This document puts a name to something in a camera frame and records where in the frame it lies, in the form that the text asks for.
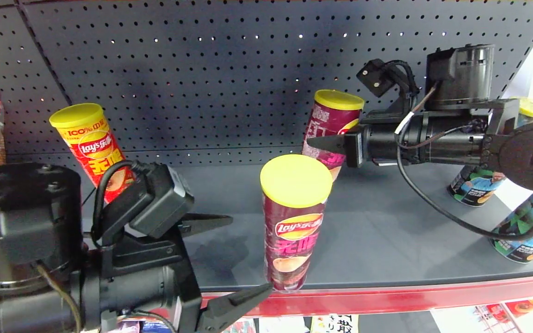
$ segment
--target metal cylinder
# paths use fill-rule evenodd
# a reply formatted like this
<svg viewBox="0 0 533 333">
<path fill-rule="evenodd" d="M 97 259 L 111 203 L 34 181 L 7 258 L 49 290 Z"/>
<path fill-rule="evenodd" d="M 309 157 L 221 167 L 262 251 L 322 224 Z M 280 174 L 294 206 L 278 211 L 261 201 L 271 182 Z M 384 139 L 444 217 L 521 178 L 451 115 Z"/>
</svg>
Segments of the metal cylinder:
<svg viewBox="0 0 533 333">
<path fill-rule="evenodd" d="M 404 143 L 414 146 L 426 139 L 467 124 L 470 116 L 415 116 L 410 121 Z M 396 160 L 395 124 L 369 124 L 366 130 L 367 160 Z M 411 164 L 434 162 L 443 164 L 480 164 L 483 133 L 455 131 L 419 149 L 403 149 L 402 158 Z"/>
<path fill-rule="evenodd" d="M 0 332 L 58 333 L 74 327 L 70 308 L 52 289 L 0 298 Z"/>
<path fill-rule="evenodd" d="M 466 124 L 470 120 L 470 116 L 434 117 L 429 118 L 428 121 L 424 119 L 419 141 L 424 141 L 437 133 Z M 421 161 L 478 165 L 480 164 L 483 137 L 484 133 L 465 133 L 457 130 L 423 146 L 419 152 Z"/>
<path fill-rule="evenodd" d="M 61 166 L 0 166 L 0 288 L 40 283 L 42 261 L 66 280 L 81 255 L 80 176 Z"/>
<path fill-rule="evenodd" d="M 171 307 L 175 301 L 174 272 L 168 266 L 100 280 L 100 309 Z"/>
<path fill-rule="evenodd" d="M 447 105 L 465 105 L 486 101 L 490 95 L 495 46 L 467 45 L 427 55 L 427 91 L 440 85 L 427 101 L 427 110 L 441 110 Z"/>
</svg>

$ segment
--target robotic arm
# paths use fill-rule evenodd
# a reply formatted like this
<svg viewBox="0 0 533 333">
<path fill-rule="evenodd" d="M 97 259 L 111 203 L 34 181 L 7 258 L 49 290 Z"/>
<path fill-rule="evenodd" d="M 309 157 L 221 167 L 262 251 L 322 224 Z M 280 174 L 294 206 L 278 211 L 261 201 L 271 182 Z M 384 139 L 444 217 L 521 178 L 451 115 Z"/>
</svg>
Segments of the robotic arm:
<svg viewBox="0 0 533 333">
<path fill-rule="evenodd" d="M 403 167 L 424 162 L 480 165 L 533 190 L 533 122 L 515 128 L 518 101 L 489 99 L 493 54 L 493 45 L 467 45 L 428 55 L 427 94 L 419 104 L 408 64 L 374 59 L 357 78 L 376 97 L 398 85 L 398 99 L 387 110 L 369 112 L 344 135 L 314 137 L 307 143 L 345 154 L 349 167 L 358 168 L 366 160 L 398 165 L 425 202 L 472 232 L 501 240 L 531 238 L 533 228 L 526 234 L 495 234 L 462 221 L 428 198 Z M 419 112 L 423 105 L 425 111 Z"/>
<path fill-rule="evenodd" d="M 112 173 L 136 181 L 102 210 Z M 183 177 L 163 164 L 121 161 L 102 177 L 93 241 L 84 247 L 80 176 L 61 166 L 0 166 L 0 332 L 114 329 L 121 315 L 156 316 L 178 333 L 217 333 L 266 299 L 270 284 L 211 299 L 201 291 L 182 240 L 231 223 L 190 214 Z M 125 231 L 127 223 L 145 237 Z M 147 310 L 165 308 L 165 318 Z"/>
</svg>

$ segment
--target red chip can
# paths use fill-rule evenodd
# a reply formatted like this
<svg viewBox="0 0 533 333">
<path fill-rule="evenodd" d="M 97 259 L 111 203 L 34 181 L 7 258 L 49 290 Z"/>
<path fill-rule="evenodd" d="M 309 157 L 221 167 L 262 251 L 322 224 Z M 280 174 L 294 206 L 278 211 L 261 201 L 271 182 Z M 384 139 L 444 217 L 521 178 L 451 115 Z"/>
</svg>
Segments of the red chip can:
<svg viewBox="0 0 533 333">
<path fill-rule="evenodd" d="M 112 164 L 124 160 L 100 105 L 83 103 L 63 108 L 55 112 L 49 122 L 57 128 L 95 187 Z M 104 200 L 111 202 L 131 183 L 131 170 L 126 166 L 120 168 L 110 177 Z"/>
<path fill-rule="evenodd" d="M 337 90 L 322 89 L 314 94 L 314 105 L 305 129 L 302 154 L 326 165 L 333 181 L 338 177 L 344 154 L 335 154 L 311 147 L 307 139 L 320 136 L 342 135 L 359 123 L 365 105 L 361 97 Z"/>
<path fill-rule="evenodd" d="M 319 161 L 286 154 L 260 172 L 265 215 L 265 277 L 280 291 L 302 288 L 332 188 Z"/>
</svg>

